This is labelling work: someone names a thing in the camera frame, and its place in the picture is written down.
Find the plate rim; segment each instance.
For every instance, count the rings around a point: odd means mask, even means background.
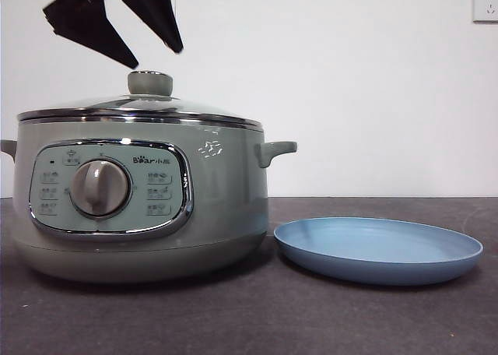
[[[316,251],[310,251],[310,250],[307,250],[304,248],[298,248],[296,246],[293,246],[293,245],[285,242],[281,237],[278,236],[277,232],[279,231],[280,228],[282,228],[286,225],[290,225],[292,223],[299,223],[299,222],[306,221],[306,220],[375,220],[375,221],[384,221],[384,222],[392,222],[392,223],[406,223],[406,224],[412,224],[412,225],[414,224],[414,225],[418,225],[418,226],[436,228],[438,230],[444,230],[444,231],[450,232],[452,234],[457,234],[460,237],[461,236],[466,237],[470,241],[477,243],[477,245],[479,246],[479,250],[473,254],[465,256],[464,258],[453,258],[453,259],[448,259],[448,260],[443,260],[443,261],[438,261],[438,262],[382,262],[382,261],[375,261],[375,260],[371,260],[371,259],[345,258],[342,256],[325,254],[325,253],[316,252]],[[342,259],[342,260],[346,260],[346,261],[367,262],[367,263],[376,263],[376,264],[380,263],[380,264],[388,264],[388,265],[425,265],[425,264],[445,264],[445,263],[452,263],[452,262],[461,262],[461,261],[465,261],[465,260],[472,259],[475,257],[479,257],[482,254],[482,252],[484,251],[484,246],[482,245],[482,243],[480,241],[476,240],[474,237],[471,237],[465,233],[457,232],[456,230],[451,230],[451,229],[447,229],[447,228],[443,228],[443,227],[437,227],[435,225],[430,225],[430,224],[416,223],[413,221],[385,219],[385,218],[379,218],[379,217],[320,216],[320,217],[310,217],[310,218],[305,218],[305,219],[298,219],[298,220],[293,220],[293,221],[289,221],[287,223],[278,225],[273,230],[273,237],[279,243],[284,244],[285,246],[293,248],[297,251],[303,251],[303,252],[307,252],[307,253],[314,254],[314,255],[320,255],[320,256],[327,257],[327,258]]]

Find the lid rim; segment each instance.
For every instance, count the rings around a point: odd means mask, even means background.
[[[84,117],[122,117],[122,118],[161,118],[161,119],[195,119],[199,121],[215,121],[221,124],[249,125],[262,128],[259,121],[237,118],[219,114],[203,114],[197,112],[179,112],[173,108],[161,110],[143,110],[138,108],[51,108],[35,111],[26,111],[17,115],[17,120],[50,118],[84,118]]]

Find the black object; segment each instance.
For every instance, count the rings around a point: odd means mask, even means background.
[[[122,0],[175,53],[183,50],[171,0]],[[55,0],[44,9],[55,34],[134,69],[139,62],[112,27],[103,0]]]
[[[183,50],[170,0],[122,0],[175,53]]]
[[[54,33],[134,69],[139,62],[106,17],[103,0],[55,0],[44,9]]]

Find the glass lid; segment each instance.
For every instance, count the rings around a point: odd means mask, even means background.
[[[96,118],[126,118],[128,121],[160,122],[160,119],[213,121],[217,124],[247,125],[261,129],[261,123],[203,104],[180,100],[171,96],[173,79],[161,72],[134,71],[128,75],[127,96],[80,100],[64,107],[27,111],[18,115],[19,121],[92,121]]]

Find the blue plate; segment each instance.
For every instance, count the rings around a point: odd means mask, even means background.
[[[283,254],[338,279],[380,285],[426,285],[471,269],[482,244],[452,230],[397,220],[325,217],[275,229]]]

